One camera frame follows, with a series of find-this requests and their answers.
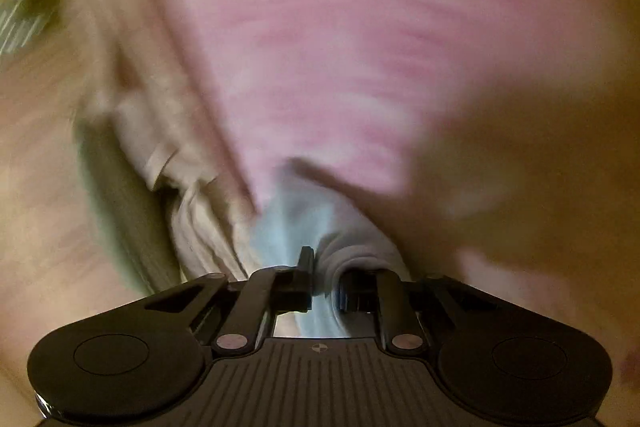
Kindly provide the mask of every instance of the beige fabric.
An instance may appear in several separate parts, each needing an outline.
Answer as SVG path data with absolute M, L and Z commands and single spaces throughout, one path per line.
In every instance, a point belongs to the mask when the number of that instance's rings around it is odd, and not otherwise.
M 74 0 L 90 68 L 86 113 L 111 118 L 129 160 L 151 189 L 182 199 L 171 229 L 188 277 L 259 268 L 248 245 L 254 208 L 216 122 L 201 106 L 152 0 Z

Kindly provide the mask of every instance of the crumpled cloth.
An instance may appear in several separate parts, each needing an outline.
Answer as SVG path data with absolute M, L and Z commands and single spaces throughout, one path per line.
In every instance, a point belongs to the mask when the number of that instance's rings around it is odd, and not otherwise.
M 183 67 L 154 0 L 71 0 L 90 67 L 83 117 L 113 121 L 150 190 L 177 189 L 168 226 L 183 273 L 243 280 L 259 266 L 248 243 L 251 197 Z
M 274 196 L 252 230 L 265 266 L 295 266 L 302 247 L 315 252 L 312 310 L 296 314 L 308 338 L 366 337 L 372 317 L 338 310 L 337 287 L 347 270 L 392 270 L 411 280 L 398 248 L 351 201 L 306 179 L 288 164 L 277 174 Z

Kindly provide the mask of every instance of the light blue fabric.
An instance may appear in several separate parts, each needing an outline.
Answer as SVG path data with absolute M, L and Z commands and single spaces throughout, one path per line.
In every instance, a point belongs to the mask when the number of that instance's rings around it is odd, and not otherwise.
M 295 266 L 302 247 L 316 252 L 312 311 L 296 314 L 303 337 L 364 337 L 374 334 L 365 314 L 341 314 L 337 285 L 348 269 L 409 273 L 396 246 L 348 198 L 305 179 L 290 166 L 278 174 L 270 204 L 252 230 L 263 266 Z

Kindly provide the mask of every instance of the ribbed black surface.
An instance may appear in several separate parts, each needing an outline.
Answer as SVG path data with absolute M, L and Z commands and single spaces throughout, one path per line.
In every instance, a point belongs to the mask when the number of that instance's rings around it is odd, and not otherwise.
M 268 339 L 257 353 L 214 364 L 188 400 L 141 427 L 489 427 L 451 402 L 421 362 L 372 339 Z M 591 427 L 592 421 L 576 426 Z

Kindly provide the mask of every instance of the round pad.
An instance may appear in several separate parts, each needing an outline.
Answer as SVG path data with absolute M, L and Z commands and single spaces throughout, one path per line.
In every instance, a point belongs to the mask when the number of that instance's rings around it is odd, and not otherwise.
M 84 341 L 76 349 L 74 360 L 88 373 L 112 377 L 133 371 L 148 357 L 149 348 L 139 338 L 111 334 Z
M 494 363 L 508 375 L 544 380 L 560 373 L 566 355 L 560 346 L 535 337 L 516 337 L 494 347 Z
M 470 321 L 438 355 L 445 386 L 495 421 L 555 424 L 593 413 L 609 388 L 607 353 L 588 335 L 521 311 Z
M 56 415 L 79 423 L 141 419 L 184 397 L 204 367 L 188 328 L 94 317 L 49 333 L 31 351 L 31 384 Z

